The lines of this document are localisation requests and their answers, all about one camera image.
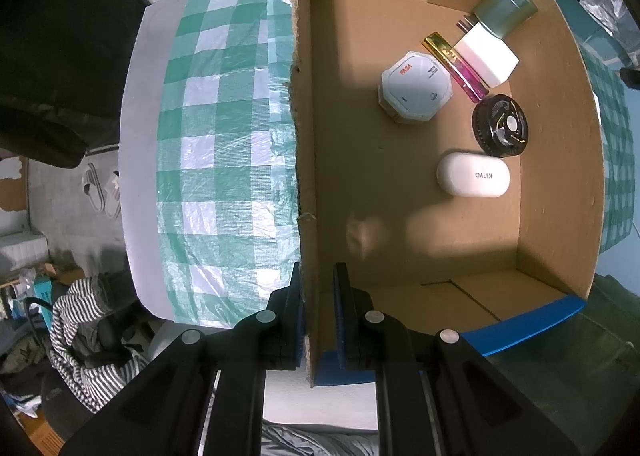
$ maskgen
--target lip gloss tube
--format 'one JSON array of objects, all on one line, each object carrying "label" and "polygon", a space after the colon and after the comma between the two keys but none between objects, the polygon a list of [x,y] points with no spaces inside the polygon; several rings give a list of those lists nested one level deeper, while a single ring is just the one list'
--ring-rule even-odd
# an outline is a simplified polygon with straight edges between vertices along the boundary
[{"label": "lip gloss tube", "polygon": [[434,32],[425,37],[422,45],[447,68],[472,102],[480,103],[487,97],[489,90],[482,83],[482,79],[439,33]]}]

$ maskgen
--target checkered tablecloth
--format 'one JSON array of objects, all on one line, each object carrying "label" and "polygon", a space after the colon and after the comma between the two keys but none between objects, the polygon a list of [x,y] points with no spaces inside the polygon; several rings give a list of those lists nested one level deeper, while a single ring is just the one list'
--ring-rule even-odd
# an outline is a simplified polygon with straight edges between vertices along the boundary
[{"label": "checkered tablecloth", "polygon": [[604,151],[605,209],[600,252],[631,233],[636,200],[636,160],[622,81],[587,48],[580,46],[591,88],[600,107]]},{"label": "checkered tablecloth", "polygon": [[189,0],[158,122],[158,231],[175,321],[233,327],[300,257],[288,0]]}]

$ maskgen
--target green cup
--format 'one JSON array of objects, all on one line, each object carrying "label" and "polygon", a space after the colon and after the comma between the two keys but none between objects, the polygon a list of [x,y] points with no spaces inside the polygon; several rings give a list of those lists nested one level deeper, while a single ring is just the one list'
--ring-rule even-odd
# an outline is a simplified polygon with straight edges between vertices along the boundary
[{"label": "green cup", "polygon": [[498,39],[504,39],[537,11],[530,0],[481,0],[473,10],[482,26]]}]

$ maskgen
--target black and white striped fabric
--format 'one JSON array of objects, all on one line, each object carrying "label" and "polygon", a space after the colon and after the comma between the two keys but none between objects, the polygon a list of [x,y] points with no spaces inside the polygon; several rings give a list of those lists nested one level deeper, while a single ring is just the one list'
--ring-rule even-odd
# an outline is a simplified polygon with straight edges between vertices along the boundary
[{"label": "black and white striped fabric", "polygon": [[97,303],[92,290],[94,277],[77,280],[66,295],[55,302],[50,331],[53,349],[49,358],[76,398],[95,413],[146,366],[146,360],[138,352],[130,350],[131,359],[122,367],[108,364],[88,369],[71,353],[69,348],[79,326],[109,314]]}]

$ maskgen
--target tiled floor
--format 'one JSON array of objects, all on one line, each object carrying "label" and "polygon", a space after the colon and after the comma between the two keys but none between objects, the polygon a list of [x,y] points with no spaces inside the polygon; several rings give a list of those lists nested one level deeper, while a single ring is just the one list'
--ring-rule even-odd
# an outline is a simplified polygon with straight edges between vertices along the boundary
[{"label": "tiled floor", "polygon": [[118,169],[118,151],[85,158],[75,169],[29,160],[29,208],[31,228],[47,237],[53,261],[73,261],[91,275],[122,269],[126,253],[120,216],[96,213],[82,191],[88,161],[104,186]]}]

